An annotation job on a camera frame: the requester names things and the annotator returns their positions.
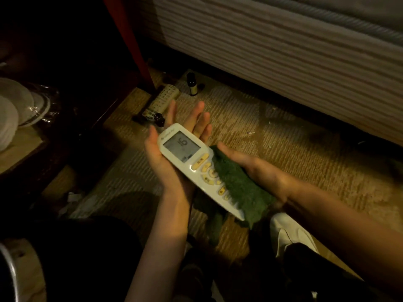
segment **black bottle cap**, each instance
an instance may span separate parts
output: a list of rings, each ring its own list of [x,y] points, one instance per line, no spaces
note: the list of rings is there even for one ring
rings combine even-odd
[[[164,127],[165,119],[162,117],[162,114],[156,113],[156,114],[154,115],[154,121],[155,121],[155,124],[156,124],[158,127]]]
[[[187,85],[189,87],[193,87],[196,85],[196,76],[193,72],[188,73],[186,77],[187,77]]]

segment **person's right hand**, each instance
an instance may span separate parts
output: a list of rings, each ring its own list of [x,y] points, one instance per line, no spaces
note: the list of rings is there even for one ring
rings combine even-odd
[[[230,149],[223,142],[219,142],[217,147],[232,161],[243,167],[250,178],[283,204],[295,193],[300,181],[294,176],[258,157]]]

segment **forearm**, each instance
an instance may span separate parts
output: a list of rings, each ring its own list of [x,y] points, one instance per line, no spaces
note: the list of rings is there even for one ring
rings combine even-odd
[[[383,289],[400,289],[403,279],[400,233],[297,179],[284,208],[365,280]]]
[[[126,302],[171,300],[184,255],[189,210],[183,190],[164,191]]]

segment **bottle label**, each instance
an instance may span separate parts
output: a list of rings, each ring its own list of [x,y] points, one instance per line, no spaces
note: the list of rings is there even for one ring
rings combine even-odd
[[[196,95],[198,93],[198,86],[189,87],[190,88],[190,95]]]

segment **remote control screen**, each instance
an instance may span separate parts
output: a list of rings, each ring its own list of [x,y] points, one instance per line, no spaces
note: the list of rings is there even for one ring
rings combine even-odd
[[[164,146],[184,163],[200,149],[196,143],[181,131],[175,133],[173,137],[164,143]]]

